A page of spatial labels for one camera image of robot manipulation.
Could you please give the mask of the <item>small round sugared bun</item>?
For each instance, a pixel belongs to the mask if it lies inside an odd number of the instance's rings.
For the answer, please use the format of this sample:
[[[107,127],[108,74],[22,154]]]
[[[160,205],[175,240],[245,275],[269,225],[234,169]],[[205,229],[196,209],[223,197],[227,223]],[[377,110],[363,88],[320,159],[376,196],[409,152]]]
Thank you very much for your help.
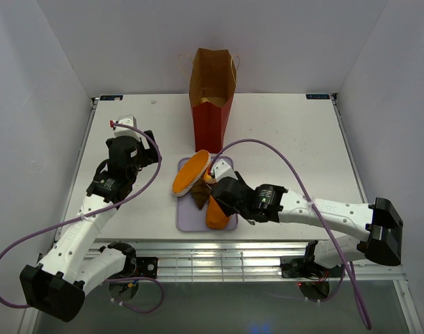
[[[212,176],[212,174],[208,170],[204,172],[203,181],[206,184],[214,184],[216,182],[215,178]]]

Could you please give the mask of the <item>long oval orange bread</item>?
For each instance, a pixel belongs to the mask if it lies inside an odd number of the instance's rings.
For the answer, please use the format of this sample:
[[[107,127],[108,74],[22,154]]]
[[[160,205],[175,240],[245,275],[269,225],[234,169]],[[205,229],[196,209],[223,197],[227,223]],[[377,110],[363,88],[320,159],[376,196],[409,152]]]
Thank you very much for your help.
[[[174,196],[179,198],[188,193],[206,171],[210,162],[211,156],[207,150],[200,150],[190,157],[175,176],[172,184]]]

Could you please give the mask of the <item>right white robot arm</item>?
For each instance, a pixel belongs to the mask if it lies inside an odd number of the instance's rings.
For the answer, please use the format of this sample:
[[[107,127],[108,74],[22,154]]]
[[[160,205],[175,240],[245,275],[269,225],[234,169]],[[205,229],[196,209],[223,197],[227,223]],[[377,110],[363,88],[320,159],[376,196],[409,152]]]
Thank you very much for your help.
[[[310,241],[302,257],[281,260],[285,278],[324,276],[344,262],[369,260],[388,267],[402,262],[403,221],[390,200],[350,204],[316,199],[312,202],[282,186],[261,184],[252,189],[234,171],[214,171],[212,197],[226,216],[239,214],[251,224],[299,223],[329,226],[341,237]]]

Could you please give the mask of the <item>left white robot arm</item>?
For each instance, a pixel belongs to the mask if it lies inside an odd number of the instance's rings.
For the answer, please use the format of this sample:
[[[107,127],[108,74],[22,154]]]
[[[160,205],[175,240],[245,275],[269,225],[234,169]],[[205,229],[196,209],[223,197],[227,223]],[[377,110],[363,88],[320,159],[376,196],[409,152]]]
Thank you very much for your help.
[[[140,170],[159,163],[153,133],[145,132],[149,147],[135,135],[115,134],[107,139],[108,159],[98,167],[79,209],[79,215],[36,265],[25,266],[19,279],[29,306],[64,322],[81,310],[86,296],[109,278],[136,274],[136,251],[115,241],[100,254],[84,258],[107,222],[132,191]]]

